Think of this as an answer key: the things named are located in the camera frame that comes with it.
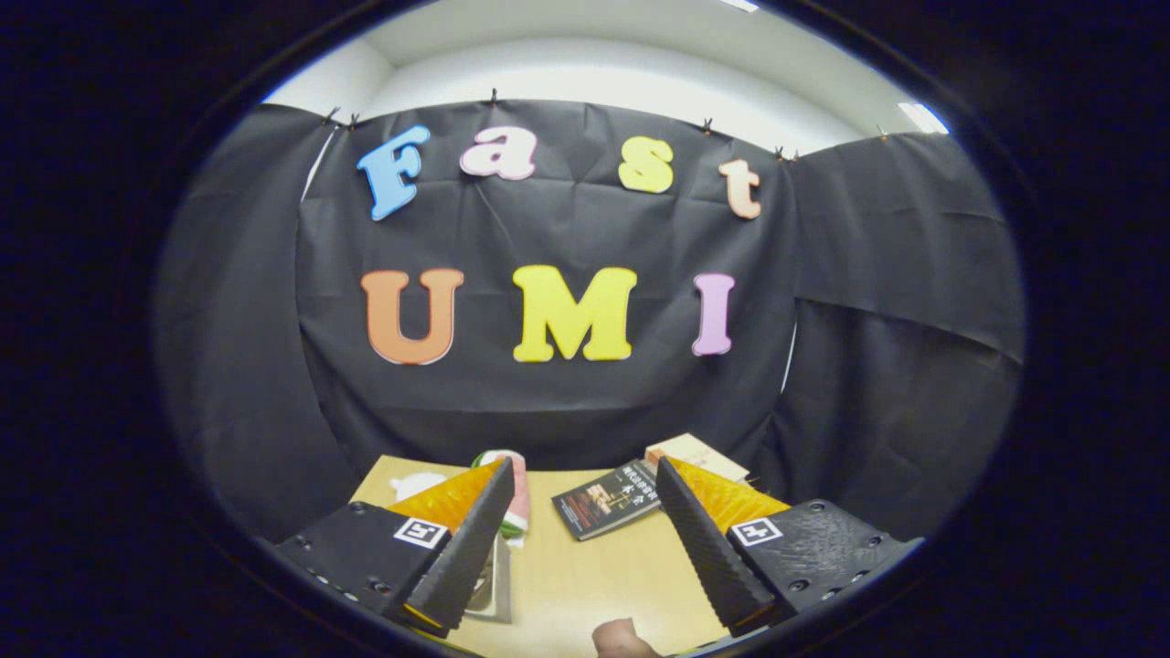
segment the blue letter f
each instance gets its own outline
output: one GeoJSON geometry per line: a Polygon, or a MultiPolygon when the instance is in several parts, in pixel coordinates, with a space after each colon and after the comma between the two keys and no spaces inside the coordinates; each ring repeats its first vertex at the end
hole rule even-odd
{"type": "Polygon", "coordinates": [[[422,171],[419,150],[411,144],[421,144],[429,138],[431,131],[427,126],[415,125],[358,160],[358,169],[365,170],[370,178],[370,190],[373,192],[371,219],[378,221],[414,198],[418,187],[404,183],[401,174],[414,178],[422,171]],[[401,157],[394,156],[398,149],[402,149],[401,157]]]}

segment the black fabric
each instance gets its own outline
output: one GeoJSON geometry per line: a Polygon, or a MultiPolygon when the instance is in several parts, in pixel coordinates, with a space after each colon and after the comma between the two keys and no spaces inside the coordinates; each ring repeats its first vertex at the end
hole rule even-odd
{"type": "Polygon", "coordinates": [[[579,103],[509,102],[424,108],[339,132],[301,206],[297,303],[314,383],[325,414],[359,469],[380,454],[469,464],[507,446],[529,467],[598,468],[690,431],[731,450],[779,391],[792,329],[797,247],[789,176],[763,150],[665,117],[579,103]],[[370,220],[365,153],[415,124],[418,196],[370,220]],[[539,139],[525,180],[472,177],[459,167],[474,136],[519,125],[539,139]],[[674,150],[674,184],[633,192],[618,179],[621,144],[645,135],[674,150]],[[759,172],[768,212],[736,218],[717,166],[742,157],[759,172]],[[621,362],[579,352],[517,363],[522,292],[516,268],[556,266],[576,297],[604,267],[638,273],[621,362]],[[370,348],[366,295],[357,285],[378,269],[406,272],[402,333],[428,330],[421,272],[455,267],[450,351],[426,366],[386,363],[370,348]],[[724,356],[697,358],[695,275],[736,277],[724,356]]]}
{"type": "Polygon", "coordinates": [[[245,527],[275,541],[360,481],[318,409],[292,295],[297,203],[330,132],[304,111],[252,112],[191,184],[157,274],[177,440],[245,527]]]}
{"type": "Polygon", "coordinates": [[[160,293],[161,362],[192,459],[275,539],[335,508],[380,454],[469,464],[510,447],[537,469],[611,467],[681,432],[780,498],[833,500],[901,539],[929,534],[993,451],[1023,359],[1010,229],[951,139],[890,136],[778,163],[693,125],[580,103],[422,108],[352,131],[261,108],[192,186],[160,293]],[[371,221],[356,163],[415,124],[432,135],[418,196],[371,221]],[[493,125],[536,133],[531,178],[460,171],[493,125]],[[638,135],[674,150],[663,194],[618,179],[638,135]],[[717,172],[735,158],[760,177],[751,221],[732,214],[717,172]],[[578,299],[603,267],[638,273],[628,359],[512,358],[523,297],[511,275],[538,263],[578,299]],[[402,331],[420,337],[418,277],[436,267],[464,273],[450,351],[387,363],[370,347],[360,277],[406,272],[402,331]],[[736,279],[734,347],[700,358],[693,279],[706,272],[736,279]]]}
{"type": "Polygon", "coordinates": [[[800,301],[755,462],[783,500],[825,498],[902,541],[929,535],[983,472],[1020,375],[961,336],[800,301]]]}

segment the orange letter u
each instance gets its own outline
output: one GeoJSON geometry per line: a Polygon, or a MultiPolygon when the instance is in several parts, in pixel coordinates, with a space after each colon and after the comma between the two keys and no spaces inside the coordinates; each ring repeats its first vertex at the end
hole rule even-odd
{"type": "Polygon", "coordinates": [[[419,276],[419,283],[431,293],[431,331],[421,341],[402,336],[399,324],[399,294],[410,280],[405,272],[394,269],[371,272],[362,277],[370,345],[391,363],[426,365],[450,350],[455,337],[455,288],[463,283],[463,273],[428,269],[419,276]]]}

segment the pink letter i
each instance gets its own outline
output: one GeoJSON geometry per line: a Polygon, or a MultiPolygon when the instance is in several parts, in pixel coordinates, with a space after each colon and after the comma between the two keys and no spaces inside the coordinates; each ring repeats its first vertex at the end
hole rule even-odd
{"type": "Polygon", "coordinates": [[[727,354],[731,350],[728,338],[728,294],[735,288],[735,279],[727,274],[700,274],[695,276],[698,288],[702,318],[698,338],[690,345],[695,356],[727,354]]]}

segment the letter m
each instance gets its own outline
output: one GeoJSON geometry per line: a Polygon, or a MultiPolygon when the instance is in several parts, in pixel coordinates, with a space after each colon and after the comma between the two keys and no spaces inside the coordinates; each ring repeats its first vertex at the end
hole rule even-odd
{"type": "Polygon", "coordinates": [[[599,270],[580,302],[573,300],[560,270],[551,265],[529,265],[512,274],[512,281],[524,292],[524,328],[521,343],[512,350],[516,361],[543,363],[552,358],[552,345],[545,328],[552,334],[560,355],[566,359],[591,331],[581,350],[589,361],[621,361],[633,348],[626,342],[626,308],[629,290],[638,275],[621,267],[599,270]]]}

